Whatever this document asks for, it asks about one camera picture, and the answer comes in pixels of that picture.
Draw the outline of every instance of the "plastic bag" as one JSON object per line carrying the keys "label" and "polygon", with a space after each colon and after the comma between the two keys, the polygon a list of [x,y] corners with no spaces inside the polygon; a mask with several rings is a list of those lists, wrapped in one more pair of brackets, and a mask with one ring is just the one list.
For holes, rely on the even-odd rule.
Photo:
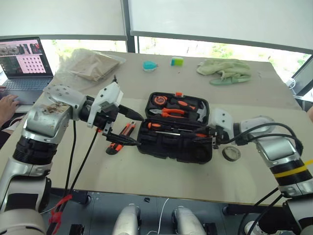
{"label": "plastic bag", "polygon": [[61,59],[54,77],[63,85],[81,91],[103,82],[125,61],[118,56],[80,48],[74,50],[70,57]]}

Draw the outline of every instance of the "laptop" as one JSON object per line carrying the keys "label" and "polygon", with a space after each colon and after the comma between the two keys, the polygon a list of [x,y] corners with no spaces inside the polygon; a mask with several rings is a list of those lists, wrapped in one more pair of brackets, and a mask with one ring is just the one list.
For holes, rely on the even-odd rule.
{"label": "laptop", "polygon": [[7,76],[0,98],[15,94],[20,105],[32,105],[53,78],[39,37],[0,40],[0,65]]}

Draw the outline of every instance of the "black toolbox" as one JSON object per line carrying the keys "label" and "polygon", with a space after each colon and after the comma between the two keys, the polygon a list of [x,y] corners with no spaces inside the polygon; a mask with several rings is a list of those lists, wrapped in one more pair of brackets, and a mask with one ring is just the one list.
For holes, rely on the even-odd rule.
{"label": "black toolbox", "polygon": [[141,153],[184,163],[204,164],[212,159],[212,139],[193,132],[208,124],[209,104],[205,99],[181,93],[154,92],[145,113],[147,119],[141,123],[137,137]]}

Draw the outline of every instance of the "yellow stripe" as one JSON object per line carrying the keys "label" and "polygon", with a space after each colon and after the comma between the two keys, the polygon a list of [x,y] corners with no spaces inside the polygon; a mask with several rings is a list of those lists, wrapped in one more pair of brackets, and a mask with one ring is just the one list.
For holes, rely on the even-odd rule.
{"label": "yellow stripe", "polygon": [[310,165],[310,164],[313,164],[313,159],[311,160],[308,160],[307,162],[304,163],[305,165]]}
{"label": "yellow stripe", "polygon": [[284,171],[284,172],[281,172],[281,173],[274,174],[274,177],[275,178],[281,178],[281,177],[293,175],[293,174],[296,174],[296,173],[300,173],[302,171],[307,170],[306,165],[310,165],[310,164],[313,164],[313,159],[312,160],[308,160],[307,162],[305,162],[304,166],[298,167],[296,169],[287,170],[287,171]]}

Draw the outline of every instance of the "laptop keyboard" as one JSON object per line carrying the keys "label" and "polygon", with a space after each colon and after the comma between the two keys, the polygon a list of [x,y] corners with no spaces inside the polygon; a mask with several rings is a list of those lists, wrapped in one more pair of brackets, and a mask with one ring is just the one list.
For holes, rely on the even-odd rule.
{"label": "laptop keyboard", "polygon": [[7,80],[3,86],[6,91],[39,91],[43,90],[50,79],[14,79]]}

